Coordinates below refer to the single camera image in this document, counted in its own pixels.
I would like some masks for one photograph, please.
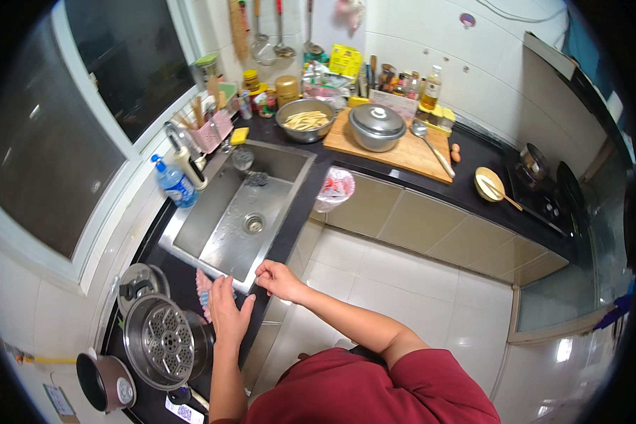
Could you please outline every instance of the hand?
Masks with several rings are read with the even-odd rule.
[[[269,259],[262,262],[254,273],[257,285],[265,288],[269,296],[275,294],[284,301],[299,303],[301,295],[308,289],[286,265]]]
[[[217,336],[215,344],[234,349],[237,353],[243,336],[247,332],[256,296],[254,294],[248,296],[239,311],[233,301],[232,282],[231,276],[226,278],[220,276],[214,280],[207,304],[210,307],[212,325]]]

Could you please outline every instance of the cooking oil bottle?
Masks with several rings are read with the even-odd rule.
[[[419,103],[430,111],[436,107],[436,102],[441,92],[441,71],[440,66],[433,65],[433,71],[426,77],[426,87],[424,87],[422,97],[419,99]]]

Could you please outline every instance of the power cord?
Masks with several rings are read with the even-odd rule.
[[[552,20],[554,19],[556,16],[560,15],[561,13],[565,12],[568,10],[567,7],[563,7],[562,9],[560,9],[558,12],[554,13],[553,15],[551,15],[548,18],[544,18],[544,19],[531,19],[531,18],[524,18],[523,16],[518,16],[518,15],[514,15],[513,13],[509,13],[506,10],[501,10],[499,7],[497,7],[496,5],[492,4],[489,2],[489,0],[476,0],[478,3],[482,4],[483,6],[487,7],[492,13],[495,13],[496,15],[501,16],[504,19],[508,19],[508,20],[515,20],[518,22],[526,22],[528,24],[538,24],[540,22],[546,22],[548,20]]]

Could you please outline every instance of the faucet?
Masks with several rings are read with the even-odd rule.
[[[228,153],[232,147],[231,147],[229,139],[222,140],[222,136],[219,133],[219,130],[217,129],[217,125],[214,123],[214,114],[216,112],[217,112],[217,105],[215,103],[212,103],[205,110],[205,116],[208,122],[210,123],[210,127],[212,127],[212,131],[214,132],[214,135],[216,136],[217,140],[219,140],[222,144],[222,147],[221,147],[222,152]]]

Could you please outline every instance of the black countertop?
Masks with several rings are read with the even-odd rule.
[[[452,184],[437,182],[380,162],[328,150],[323,148],[322,143],[298,145],[286,136],[274,119],[263,119],[255,115],[248,121],[238,118],[234,126],[236,128],[249,127],[248,137],[250,139],[302,148],[317,155],[306,181],[298,191],[271,245],[267,259],[282,263],[288,262],[292,248],[313,208],[314,199],[322,186],[325,173],[331,165],[338,165],[440,199],[537,242],[568,259],[571,263],[576,263],[578,260],[578,246],[570,238],[560,236],[533,216],[517,211],[507,202],[491,203],[478,196],[473,183],[476,167],[489,167],[500,176],[502,181],[508,181],[504,149],[511,147],[459,123],[455,125],[449,140],[460,145],[462,155],[462,161],[454,165],[457,177]],[[134,262],[154,264],[160,267],[170,282],[172,299],[182,309],[200,313],[201,308],[195,293],[195,269],[158,246],[158,239],[175,211],[176,207],[169,200],[166,201],[151,229],[144,237],[142,246],[134,257]],[[257,295],[257,301],[252,311],[247,334],[241,344],[239,366],[245,362],[269,306],[269,297],[265,290],[255,285],[250,291],[250,294],[252,293]],[[238,296],[236,301],[238,306],[244,299],[244,296]],[[115,322],[117,322],[117,317],[114,310],[112,314],[113,324],[108,327],[102,352],[115,355],[128,364],[129,361],[122,341],[122,331]],[[180,418],[165,409],[164,392],[146,385],[134,374],[133,370],[131,372],[137,386],[137,402],[131,411],[125,410],[130,419],[147,424],[153,422],[177,424],[182,422]],[[209,399],[211,377],[211,374],[206,372],[190,381],[189,384],[205,399]],[[205,412],[194,400],[191,400],[188,405],[198,411]]]

